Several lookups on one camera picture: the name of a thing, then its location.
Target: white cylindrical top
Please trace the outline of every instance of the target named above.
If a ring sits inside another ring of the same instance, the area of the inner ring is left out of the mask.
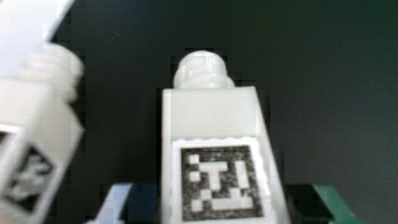
[[[81,74],[83,64],[72,52],[56,44],[42,44],[26,57],[13,77],[51,84],[58,96],[70,102],[76,99],[74,87]]]
[[[225,63],[220,56],[207,51],[191,52],[177,67],[173,76],[175,89],[232,88]]]

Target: white plastic block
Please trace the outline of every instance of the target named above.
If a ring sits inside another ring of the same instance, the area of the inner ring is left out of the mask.
[[[193,52],[163,90],[161,224],[289,224],[255,90],[225,77]]]
[[[19,74],[29,75],[0,77],[0,223],[6,224],[42,223],[83,131],[67,104],[72,82],[58,82],[60,71],[76,77],[70,71],[79,69],[63,68],[51,53],[58,47],[47,47],[38,55],[60,63],[35,59],[51,65],[37,71],[28,59]]]

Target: black surface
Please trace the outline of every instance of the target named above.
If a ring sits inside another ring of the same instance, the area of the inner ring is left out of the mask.
[[[335,220],[310,184],[284,186],[291,224],[326,224]]]
[[[3,139],[5,139],[5,137],[6,137],[6,134],[8,134],[6,132],[1,132],[1,131],[0,131],[0,144],[3,143]]]
[[[118,218],[125,224],[159,224],[157,190],[154,184],[133,184]]]
[[[358,219],[395,223],[395,8],[392,0],[76,0],[54,42],[85,61],[86,132],[47,223],[92,218],[115,181],[157,180],[156,100],[191,48],[223,52],[268,102],[284,182],[333,185]]]

